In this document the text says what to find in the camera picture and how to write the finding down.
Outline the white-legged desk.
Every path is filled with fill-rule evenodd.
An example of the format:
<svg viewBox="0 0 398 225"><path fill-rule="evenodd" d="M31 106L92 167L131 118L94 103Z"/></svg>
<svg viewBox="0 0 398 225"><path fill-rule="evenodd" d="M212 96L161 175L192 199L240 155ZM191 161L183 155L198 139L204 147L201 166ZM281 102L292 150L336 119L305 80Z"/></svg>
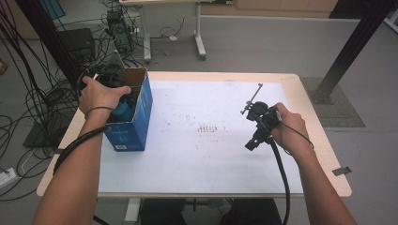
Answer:
<svg viewBox="0 0 398 225"><path fill-rule="evenodd" d="M141 31L143 36L143 58L146 63L152 59L151 38L145 24L145 5L148 4L194 4L195 29L193 38L201 59L207 59L207 52L201 36L201 8L203 3L211 3L215 0L119 0L122 6L134 7L138 10Z"/></svg>

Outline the black metal stand pole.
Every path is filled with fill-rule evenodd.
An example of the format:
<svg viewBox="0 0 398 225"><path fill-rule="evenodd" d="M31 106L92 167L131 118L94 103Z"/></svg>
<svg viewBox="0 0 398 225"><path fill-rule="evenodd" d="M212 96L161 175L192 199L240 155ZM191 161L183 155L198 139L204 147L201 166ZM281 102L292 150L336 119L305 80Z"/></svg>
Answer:
<svg viewBox="0 0 398 225"><path fill-rule="evenodd" d="M74 63L66 45L58 35L51 17L39 0L15 0L15 2L46 46L69 84L76 89L82 71Z"/></svg>

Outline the person's left hand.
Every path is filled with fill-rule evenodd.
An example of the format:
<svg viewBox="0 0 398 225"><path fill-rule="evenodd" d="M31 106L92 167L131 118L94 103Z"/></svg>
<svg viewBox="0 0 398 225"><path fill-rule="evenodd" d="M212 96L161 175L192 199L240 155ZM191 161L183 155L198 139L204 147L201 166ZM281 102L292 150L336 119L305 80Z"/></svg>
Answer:
<svg viewBox="0 0 398 225"><path fill-rule="evenodd" d="M110 88L87 76L83 77L83 83L86 87L79 97L79 109L87 121L96 123L105 123L120 98L130 93L128 86Z"/></svg>

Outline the white table mat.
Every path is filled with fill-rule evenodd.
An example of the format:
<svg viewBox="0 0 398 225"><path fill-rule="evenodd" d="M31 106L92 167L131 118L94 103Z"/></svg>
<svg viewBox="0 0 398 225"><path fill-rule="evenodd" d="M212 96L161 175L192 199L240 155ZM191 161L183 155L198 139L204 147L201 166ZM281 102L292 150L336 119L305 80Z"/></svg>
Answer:
<svg viewBox="0 0 398 225"><path fill-rule="evenodd" d="M245 145L256 124L240 111L257 82L167 82L150 84L153 96L146 146L116 152L102 146L102 194L282 194L302 191L294 159L275 159L262 143ZM282 86L266 82L254 100L285 102Z"/></svg>

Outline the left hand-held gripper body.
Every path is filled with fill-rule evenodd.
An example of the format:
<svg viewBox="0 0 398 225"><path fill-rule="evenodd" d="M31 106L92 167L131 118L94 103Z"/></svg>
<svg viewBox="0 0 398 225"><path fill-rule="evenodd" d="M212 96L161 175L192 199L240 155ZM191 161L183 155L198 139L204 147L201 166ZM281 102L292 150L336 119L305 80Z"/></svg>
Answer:
<svg viewBox="0 0 398 225"><path fill-rule="evenodd" d="M114 51L108 62L94 75L94 79L106 87L117 88L125 85L121 72L125 65L118 51Z"/></svg>

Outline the person's right leg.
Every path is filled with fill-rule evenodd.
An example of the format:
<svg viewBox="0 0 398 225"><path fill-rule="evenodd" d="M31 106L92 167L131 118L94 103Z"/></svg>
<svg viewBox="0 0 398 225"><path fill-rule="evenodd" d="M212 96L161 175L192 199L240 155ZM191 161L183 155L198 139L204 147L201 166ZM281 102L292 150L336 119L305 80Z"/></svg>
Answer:
<svg viewBox="0 0 398 225"><path fill-rule="evenodd" d="M234 199L220 225L282 225L273 199Z"/></svg>

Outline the black computer tower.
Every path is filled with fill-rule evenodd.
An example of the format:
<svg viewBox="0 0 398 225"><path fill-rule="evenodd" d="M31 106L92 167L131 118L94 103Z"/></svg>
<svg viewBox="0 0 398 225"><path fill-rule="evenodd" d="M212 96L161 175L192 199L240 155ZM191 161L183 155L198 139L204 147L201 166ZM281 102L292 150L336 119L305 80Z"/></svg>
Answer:
<svg viewBox="0 0 398 225"><path fill-rule="evenodd" d="M116 49L120 53L129 53L133 50L130 27L126 24L122 9L107 11L107 24Z"/></svg>

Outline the person's left leg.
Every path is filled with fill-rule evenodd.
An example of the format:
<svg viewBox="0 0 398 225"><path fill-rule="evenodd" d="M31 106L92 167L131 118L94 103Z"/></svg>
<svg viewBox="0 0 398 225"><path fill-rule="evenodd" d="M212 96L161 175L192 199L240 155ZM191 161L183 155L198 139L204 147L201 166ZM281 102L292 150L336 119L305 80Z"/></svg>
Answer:
<svg viewBox="0 0 398 225"><path fill-rule="evenodd" d="M187 225L184 199L146 199L140 210L141 225Z"/></svg>

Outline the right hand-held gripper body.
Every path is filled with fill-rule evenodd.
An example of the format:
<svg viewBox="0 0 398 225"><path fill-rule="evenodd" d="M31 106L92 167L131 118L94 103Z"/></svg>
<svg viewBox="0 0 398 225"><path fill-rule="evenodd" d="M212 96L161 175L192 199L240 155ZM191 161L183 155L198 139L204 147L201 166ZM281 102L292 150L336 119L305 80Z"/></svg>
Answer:
<svg viewBox="0 0 398 225"><path fill-rule="evenodd" d="M248 102L245 107L248 112L246 118L256 123L257 130L253 137L246 143L245 147L250 151L258 147L260 143L271 143L271 131L276 128L282 118L275 106L269 107L266 103L257 101Z"/></svg>

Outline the white table leg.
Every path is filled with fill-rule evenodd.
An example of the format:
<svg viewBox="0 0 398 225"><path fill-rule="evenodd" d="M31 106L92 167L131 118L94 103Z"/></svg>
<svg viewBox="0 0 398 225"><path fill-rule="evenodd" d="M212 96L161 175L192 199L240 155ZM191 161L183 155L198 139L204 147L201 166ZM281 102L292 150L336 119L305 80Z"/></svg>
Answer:
<svg viewBox="0 0 398 225"><path fill-rule="evenodd" d="M137 198L129 199L123 225L139 225L140 208L141 208L140 199Z"/></svg>

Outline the blue panel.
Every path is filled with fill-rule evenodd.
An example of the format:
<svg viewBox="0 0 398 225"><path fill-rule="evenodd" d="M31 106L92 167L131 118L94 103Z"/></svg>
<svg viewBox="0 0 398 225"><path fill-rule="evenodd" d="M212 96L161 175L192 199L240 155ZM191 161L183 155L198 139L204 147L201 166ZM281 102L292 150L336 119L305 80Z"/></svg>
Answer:
<svg viewBox="0 0 398 225"><path fill-rule="evenodd" d="M39 2L52 20L59 19L65 15L65 11L58 0L39 0Z"/></svg>

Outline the person's right hand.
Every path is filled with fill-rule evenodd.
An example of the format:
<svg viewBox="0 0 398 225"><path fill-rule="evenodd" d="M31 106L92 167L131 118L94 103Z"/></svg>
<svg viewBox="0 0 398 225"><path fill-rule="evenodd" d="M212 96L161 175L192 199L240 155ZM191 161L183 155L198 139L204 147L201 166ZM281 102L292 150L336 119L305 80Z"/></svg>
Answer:
<svg viewBox="0 0 398 225"><path fill-rule="evenodd" d="M282 122L271 131L277 144L295 159L312 153L314 146L309 139L302 116L299 113L290 112L282 103L277 103L275 107L282 118Z"/></svg>

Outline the blue cardboard box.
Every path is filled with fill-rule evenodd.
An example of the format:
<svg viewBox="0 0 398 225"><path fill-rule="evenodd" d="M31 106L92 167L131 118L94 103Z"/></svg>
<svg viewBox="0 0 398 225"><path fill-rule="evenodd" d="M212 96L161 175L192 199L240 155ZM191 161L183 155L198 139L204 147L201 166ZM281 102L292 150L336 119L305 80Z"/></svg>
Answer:
<svg viewBox="0 0 398 225"><path fill-rule="evenodd" d="M105 135L115 151L144 151L153 102L147 69L125 68L121 77L125 85L131 88L131 92L123 96L119 102L126 100L134 104L134 116L130 122L120 123L116 122L111 114L107 121L110 129Z"/></svg>

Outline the person's leg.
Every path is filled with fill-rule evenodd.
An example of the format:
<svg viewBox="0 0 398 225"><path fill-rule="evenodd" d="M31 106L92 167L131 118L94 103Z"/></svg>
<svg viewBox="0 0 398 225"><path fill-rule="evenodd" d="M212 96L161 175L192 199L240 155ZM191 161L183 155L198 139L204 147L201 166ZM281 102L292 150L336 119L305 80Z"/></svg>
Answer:
<svg viewBox="0 0 398 225"><path fill-rule="evenodd" d="M187 225L184 199L146 199L140 210L141 225Z"/></svg>
<svg viewBox="0 0 398 225"><path fill-rule="evenodd" d="M234 199L220 225L282 225L273 199Z"/></svg>

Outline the grey floor mat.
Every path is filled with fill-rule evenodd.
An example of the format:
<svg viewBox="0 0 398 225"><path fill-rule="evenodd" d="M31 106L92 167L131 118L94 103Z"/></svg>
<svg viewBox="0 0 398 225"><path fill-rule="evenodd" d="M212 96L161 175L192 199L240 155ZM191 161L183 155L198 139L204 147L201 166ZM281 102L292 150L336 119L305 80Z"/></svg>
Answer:
<svg viewBox="0 0 398 225"><path fill-rule="evenodd" d="M359 114L339 85L325 102L315 102L313 92L321 78L301 78L304 89L313 104L315 113L323 128L365 128Z"/></svg>

